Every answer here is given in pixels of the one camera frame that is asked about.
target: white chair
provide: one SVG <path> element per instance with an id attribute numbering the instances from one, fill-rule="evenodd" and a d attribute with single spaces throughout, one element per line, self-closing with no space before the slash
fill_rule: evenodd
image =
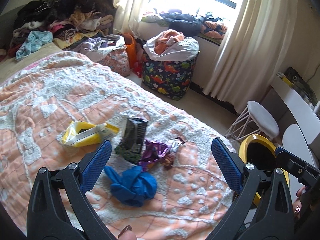
<path id="1" fill-rule="evenodd" d="M 252 121 L 256 123 L 258 129 L 248 134 L 244 134 L 248 124 Z M 278 124 L 268 110 L 262 105 L 255 101 L 248 101 L 247 107 L 227 130 L 225 137 L 232 137 L 234 138 L 233 141 L 240 142 L 248 135 L 260 134 L 261 132 L 265 133 L 268 139 L 271 141 L 273 138 L 279 135 Z"/>

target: yellow wet wipes package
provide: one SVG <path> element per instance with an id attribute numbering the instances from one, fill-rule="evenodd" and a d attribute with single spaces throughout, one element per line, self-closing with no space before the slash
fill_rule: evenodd
<path id="1" fill-rule="evenodd" d="M 109 123 L 94 125 L 88 122 L 71 122 L 62 137 L 62 142 L 73 147 L 82 147 L 103 140 L 110 140 L 119 132 L 120 128 Z"/>

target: snack wrapper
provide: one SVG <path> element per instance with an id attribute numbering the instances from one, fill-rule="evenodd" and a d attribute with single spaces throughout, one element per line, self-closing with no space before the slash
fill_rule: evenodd
<path id="1" fill-rule="evenodd" d="M 62 137 L 63 144 L 73 147 L 101 143 L 117 135 L 120 128 L 110 123 L 94 125 L 88 122 L 71 122 Z"/>
<path id="2" fill-rule="evenodd" d="M 138 165 L 142 166 L 143 171 L 148 171 L 157 162 L 160 162 L 165 170 L 169 170 L 173 166 L 178 148 L 184 144 L 184 140 L 180 137 L 169 141 L 171 146 L 157 141 L 146 140 L 146 150 L 143 152 Z"/>
<path id="3" fill-rule="evenodd" d="M 146 140 L 146 150 L 143 152 L 138 165 L 143 171 L 151 169 L 169 151 L 169 146 L 164 143 Z"/>
<path id="4" fill-rule="evenodd" d="M 165 170 L 170 170 L 172 168 L 179 146 L 185 143 L 185 141 L 180 137 L 177 137 L 169 142 L 171 143 L 171 146 L 168 153 L 160 159 L 160 162 Z"/>

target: painted fingernail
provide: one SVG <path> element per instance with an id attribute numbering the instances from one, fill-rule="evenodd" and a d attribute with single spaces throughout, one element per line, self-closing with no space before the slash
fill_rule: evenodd
<path id="1" fill-rule="evenodd" d="M 295 213 L 295 214 L 298 214 L 299 212 L 300 212 L 300 207 L 297 206 L 297 207 L 295 208 L 295 210 L 294 210 L 294 213 Z"/>
<path id="2" fill-rule="evenodd" d="M 121 232 L 120 232 L 120 234 L 119 234 L 119 236 L 118 236 L 118 238 L 120 237 L 120 236 L 122 236 L 126 231 L 132 231 L 132 227 L 131 226 L 126 226 Z"/>

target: fingernail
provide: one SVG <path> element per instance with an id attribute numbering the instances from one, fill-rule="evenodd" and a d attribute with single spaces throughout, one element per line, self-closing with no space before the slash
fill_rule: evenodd
<path id="1" fill-rule="evenodd" d="M 122 236 L 126 231 L 132 231 L 132 227 L 131 226 L 126 226 L 121 232 L 120 232 L 120 234 L 119 234 L 119 236 L 118 236 L 118 238 L 120 237 L 120 236 Z"/>

